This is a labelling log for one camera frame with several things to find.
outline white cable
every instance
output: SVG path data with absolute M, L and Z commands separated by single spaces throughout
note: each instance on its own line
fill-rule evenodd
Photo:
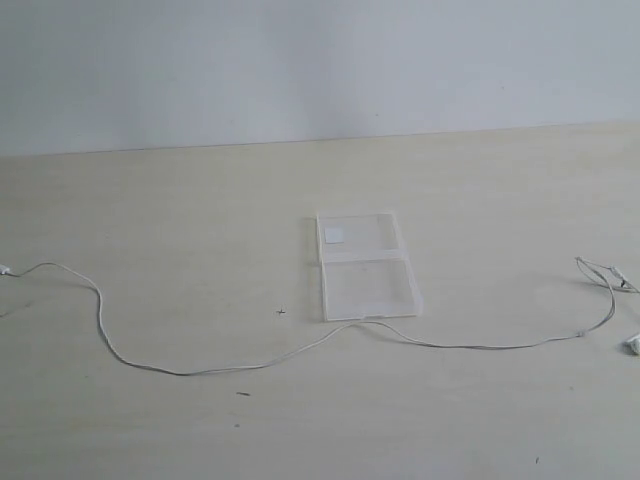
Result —
M 284 355 L 280 355 L 279 357 L 274 358 L 273 360 L 270 360 L 268 362 L 265 363 L 259 363 L 256 365 L 240 365 L 240 366 L 229 366 L 229 367 L 221 367 L 221 368 L 210 368 L 210 369 L 206 369 L 206 370 L 196 370 L 193 372 L 178 372 L 175 370 L 169 370 L 166 368 L 161 368 L 161 367 L 155 367 L 153 365 L 147 365 L 144 363 L 137 363 L 137 362 L 133 362 L 131 360 L 127 360 L 123 355 L 121 355 L 116 348 L 113 346 L 113 342 L 111 340 L 111 338 L 109 337 L 109 335 L 107 334 L 105 328 L 104 328 L 104 323 L 102 320 L 102 310 L 103 310 L 103 306 L 104 306 L 104 295 L 102 293 L 102 291 L 100 290 L 100 288 L 98 287 L 98 285 L 96 285 L 96 283 L 91 280 L 89 277 L 82 275 L 81 273 L 76 272 L 75 270 L 59 264 L 59 263 L 54 263 L 54 262 L 43 262 L 43 263 L 39 263 L 38 265 L 35 265 L 34 267 L 29 268 L 28 270 L 20 273 L 20 274 L 15 274 L 15 273 L 11 273 L 11 270 L 8 269 L 7 267 L 6 270 L 3 271 L 3 273 L 1 275 L 7 275 L 10 277 L 22 277 L 24 275 L 27 275 L 31 272 L 33 272 L 34 270 L 44 267 L 44 266 L 54 266 L 54 267 L 58 267 L 61 268 L 63 270 L 65 270 L 66 272 L 82 279 L 84 282 L 86 282 L 87 284 L 89 284 L 91 286 L 91 288 L 93 289 L 93 291 L 96 293 L 97 297 L 98 297 L 98 309 L 97 309 L 97 320 L 98 320 L 98 332 L 100 334 L 100 336 L 102 337 L 102 340 L 104 341 L 105 345 L 107 346 L 107 348 L 109 349 L 109 352 L 111 352 L 111 354 L 121 363 L 124 363 L 125 365 L 129 365 L 130 367 L 134 367 L 134 368 L 139 368 L 141 370 L 149 370 L 152 372 L 159 372 L 159 373 L 164 373 L 167 375 L 175 375 L 178 377 L 192 377 L 192 376 L 197 376 L 197 375 L 210 375 L 210 374 L 215 374 L 215 373 L 224 373 L 224 372 L 238 372 L 238 371 L 243 371 L 243 370 L 258 370 L 260 368 L 266 368 L 266 367 L 270 367 L 272 365 L 276 365 L 278 363 L 284 362 L 285 360 L 288 360 L 289 358 L 298 355 L 299 353 L 302 353 L 306 350 L 310 350 L 314 347 L 317 347 L 318 345 L 326 342 L 327 340 L 329 340 L 331 337 L 333 337 L 334 335 L 338 334 L 339 332 L 341 332 L 342 330 L 345 330 L 347 328 L 351 328 L 351 327 L 358 327 L 358 326 L 362 326 L 362 325 L 377 325 L 383 328 L 386 328 L 387 330 L 390 330 L 392 333 L 394 333 L 395 335 L 397 335 L 398 337 L 402 338 L 404 340 L 403 343 L 409 343 L 412 345 L 418 345 L 418 346 L 422 346 L 422 347 L 429 347 L 429 348 L 463 348 L 463 349 L 469 349 L 469 350 L 518 350 L 518 349 L 523 349 L 523 348 L 533 348 L 533 347 L 537 347 L 540 345 L 544 345 L 546 343 L 551 343 L 551 342 L 558 342 L 558 341 L 562 341 L 562 340 L 571 340 L 574 338 L 580 338 L 585 336 L 587 333 L 592 332 L 598 328 L 600 328 L 601 326 L 603 326 L 605 323 L 607 323 L 609 320 L 611 320 L 611 318 L 613 318 L 613 316 L 615 315 L 616 312 L 616 298 L 615 298 L 615 294 L 614 294 L 614 290 L 615 291 L 620 291 L 620 292 L 632 292 L 632 293 L 640 293 L 640 291 L 634 287 L 629 280 L 616 268 L 616 267 L 607 267 L 604 265 L 599 265 L 597 263 L 594 262 L 590 262 L 587 261 L 585 259 L 583 259 L 582 257 L 577 257 L 576 258 L 576 264 L 578 266 L 578 268 L 580 269 L 580 271 L 594 284 L 601 286 L 601 287 L 605 287 L 609 290 L 609 293 L 611 294 L 611 307 L 609 308 L 609 312 L 607 313 L 607 315 L 605 315 L 605 317 L 598 322 L 597 324 L 595 324 L 594 326 L 592 326 L 591 328 L 588 328 L 587 330 L 583 330 L 580 332 L 576 332 L 572 335 L 568 335 L 568 336 L 562 336 L 562 337 L 551 337 L 551 338 L 547 338 L 545 340 L 541 340 L 539 342 L 535 342 L 535 343 L 527 343 L 527 344 L 522 344 L 522 345 L 505 345 L 505 346 L 492 346 L 492 345 L 442 345 L 442 344 L 437 344 L 437 343 L 429 343 L 429 342 L 425 342 L 423 340 L 419 340 L 419 339 L 415 339 L 415 338 L 411 338 L 407 335 L 404 335 L 403 333 L 400 333 L 398 330 L 396 330 L 394 327 L 392 327 L 391 325 L 384 323 L 384 322 L 380 322 L 380 321 L 376 321 L 376 320 L 361 320 L 361 321 L 356 321 L 356 322 L 352 322 L 352 323 L 348 323 L 346 325 L 342 325 L 340 327 L 334 328 L 333 330 L 331 330 L 329 333 L 327 333 L 325 336 L 323 336 L 322 338 L 320 338 L 319 340 L 316 340 L 315 342 L 309 343 L 307 345 L 304 345 L 302 347 L 299 347 L 291 352 L 285 353 Z M 601 274 L 598 270 L 596 270 L 596 268 L 600 268 L 603 270 L 607 270 L 609 271 L 614 277 L 620 279 L 623 283 L 622 286 L 620 287 L 615 287 L 612 286 L 611 283 L 609 282 L 609 280 L 607 280 L 607 278 Z

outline wall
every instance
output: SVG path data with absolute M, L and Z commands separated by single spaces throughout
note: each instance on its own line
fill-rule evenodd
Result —
M 640 118 L 635 0 L 0 0 L 0 155 Z

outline plastic case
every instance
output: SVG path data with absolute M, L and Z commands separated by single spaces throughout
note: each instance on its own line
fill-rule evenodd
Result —
M 409 256 L 393 212 L 316 217 L 325 319 L 422 313 Z

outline clear plastic box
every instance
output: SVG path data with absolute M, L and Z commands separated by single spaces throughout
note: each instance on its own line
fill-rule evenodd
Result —
M 393 212 L 318 214 L 316 220 L 326 320 L 422 313 L 422 297 Z

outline light wood surface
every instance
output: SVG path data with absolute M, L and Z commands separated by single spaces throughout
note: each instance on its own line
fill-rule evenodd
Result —
M 269 359 L 321 322 L 317 210 L 393 208 L 434 342 L 567 334 L 607 311 L 573 257 L 640 279 L 640 124 L 0 160 L 0 263 L 89 275 L 127 357 Z M 283 309 L 285 314 L 278 314 Z M 3 479 L 636 478 L 640 298 L 584 339 L 437 351 L 348 330 L 276 367 L 128 368 L 95 297 L 0 278 Z

